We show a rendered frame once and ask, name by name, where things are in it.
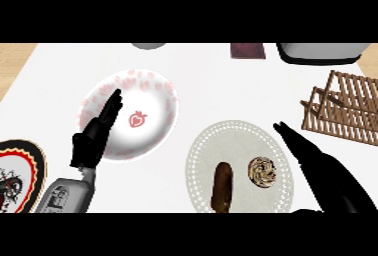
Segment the white appliance with black base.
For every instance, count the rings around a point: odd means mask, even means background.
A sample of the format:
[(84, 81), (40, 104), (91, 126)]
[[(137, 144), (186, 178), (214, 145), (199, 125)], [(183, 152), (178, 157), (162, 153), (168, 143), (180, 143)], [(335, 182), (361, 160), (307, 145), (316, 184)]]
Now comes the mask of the white appliance with black base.
[(277, 43), (276, 47), (286, 63), (330, 66), (353, 64), (369, 43)]

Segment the round white lace placemat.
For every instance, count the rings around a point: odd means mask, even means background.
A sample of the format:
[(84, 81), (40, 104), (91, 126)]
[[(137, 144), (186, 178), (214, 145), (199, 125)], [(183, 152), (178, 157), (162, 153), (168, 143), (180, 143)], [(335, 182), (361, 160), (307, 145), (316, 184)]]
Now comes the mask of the round white lace placemat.
[[(274, 182), (258, 187), (248, 177), (254, 158), (274, 166)], [(254, 124), (229, 120), (212, 124), (198, 135), (186, 160), (186, 186), (193, 208), (211, 213), (214, 172), (220, 162), (233, 171), (230, 213), (283, 213), (291, 211), (292, 174), (286, 156), (268, 133)]]

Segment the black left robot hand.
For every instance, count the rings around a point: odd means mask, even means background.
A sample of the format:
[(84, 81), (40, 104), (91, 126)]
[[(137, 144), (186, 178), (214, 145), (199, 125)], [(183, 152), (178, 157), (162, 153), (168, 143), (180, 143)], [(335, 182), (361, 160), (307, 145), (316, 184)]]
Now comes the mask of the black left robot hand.
[(74, 134), (71, 167), (96, 168), (105, 152), (109, 131), (122, 108), (121, 100), (121, 90), (116, 89), (109, 96), (99, 116), (90, 120), (82, 132)]

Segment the brown eclair pastry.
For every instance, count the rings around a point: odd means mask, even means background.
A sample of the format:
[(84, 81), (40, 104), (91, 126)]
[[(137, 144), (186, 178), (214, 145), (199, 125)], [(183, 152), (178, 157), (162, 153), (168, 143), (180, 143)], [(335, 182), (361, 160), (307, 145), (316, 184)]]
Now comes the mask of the brown eclair pastry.
[(212, 183), (211, 208), (217, 213), (227, 213), (232, 202), (233, 172), (230, 165), (217, 165)]

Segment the white plate with pink hearts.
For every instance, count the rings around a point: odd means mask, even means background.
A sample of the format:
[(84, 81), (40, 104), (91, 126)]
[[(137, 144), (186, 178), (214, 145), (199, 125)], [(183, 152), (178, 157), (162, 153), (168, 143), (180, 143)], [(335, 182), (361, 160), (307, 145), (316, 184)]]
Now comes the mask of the white plate with pink hearts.
[(102, 160), (125, 163), (146, 157), (164, 144), (178, 117), (178, 95), (170, 80), (147, 69), (128, 69), (105, 78), (90, 90), (77, 115), (77, 131), (99, 116), (113, 91), (122, 108), (109, 132)]

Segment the chocolate swirl cupcake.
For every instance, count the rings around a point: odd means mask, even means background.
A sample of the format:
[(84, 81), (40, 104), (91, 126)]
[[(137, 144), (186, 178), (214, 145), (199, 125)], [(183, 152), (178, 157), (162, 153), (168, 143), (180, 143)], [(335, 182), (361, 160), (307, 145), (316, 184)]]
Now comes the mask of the chocolate swirl cupcake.
[(248, 164), (248, 178), (260, 188), (270, 188), (276, 182), (276, 167), (267, 157), (255, 157)]

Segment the brown wooden tiered shelf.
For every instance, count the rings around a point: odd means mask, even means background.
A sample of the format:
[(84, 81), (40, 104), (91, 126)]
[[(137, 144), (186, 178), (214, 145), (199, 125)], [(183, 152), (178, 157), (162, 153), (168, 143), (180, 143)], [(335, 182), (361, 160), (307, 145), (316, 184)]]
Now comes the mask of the brown wooden tiered shelf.
[(378, 79), (330, 71), (301, 105), (302, 130), (378, 146)]

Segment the grey round object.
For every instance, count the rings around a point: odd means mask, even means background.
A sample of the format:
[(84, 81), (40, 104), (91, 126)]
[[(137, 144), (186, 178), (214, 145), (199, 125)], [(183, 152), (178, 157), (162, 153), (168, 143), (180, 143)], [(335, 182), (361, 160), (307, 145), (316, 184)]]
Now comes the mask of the grey round object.
[(131, 43), (131, 45), (141, 50), (153, 50), (165, 45), (165, 43)]

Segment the dark red box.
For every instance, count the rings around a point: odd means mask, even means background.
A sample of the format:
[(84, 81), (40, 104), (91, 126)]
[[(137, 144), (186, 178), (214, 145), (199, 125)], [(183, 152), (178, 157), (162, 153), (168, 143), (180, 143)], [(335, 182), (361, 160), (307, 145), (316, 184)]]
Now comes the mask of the dark red box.
[(264, 59), (264, 47), (261, 43), (232, 43), (230, 56), (235, 59)]

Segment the black red patterned plate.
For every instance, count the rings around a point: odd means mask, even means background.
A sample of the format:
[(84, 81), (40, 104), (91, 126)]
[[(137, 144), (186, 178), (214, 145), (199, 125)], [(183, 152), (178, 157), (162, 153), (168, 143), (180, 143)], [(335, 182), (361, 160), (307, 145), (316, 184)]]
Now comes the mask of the black red patterned plate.
[(20, 139), (0, 141), (0, 213), (29, 213), (47, 176), (38, 145)]

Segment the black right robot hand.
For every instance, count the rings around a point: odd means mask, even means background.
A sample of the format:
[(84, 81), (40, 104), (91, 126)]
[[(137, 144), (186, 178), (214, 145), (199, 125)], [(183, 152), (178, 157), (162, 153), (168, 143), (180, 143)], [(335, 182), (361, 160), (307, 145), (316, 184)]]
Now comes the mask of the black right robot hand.
[(341, 162), (280, 122), (273, 124), (320, 206), (320, 213), (378, 213), (373, 201)]

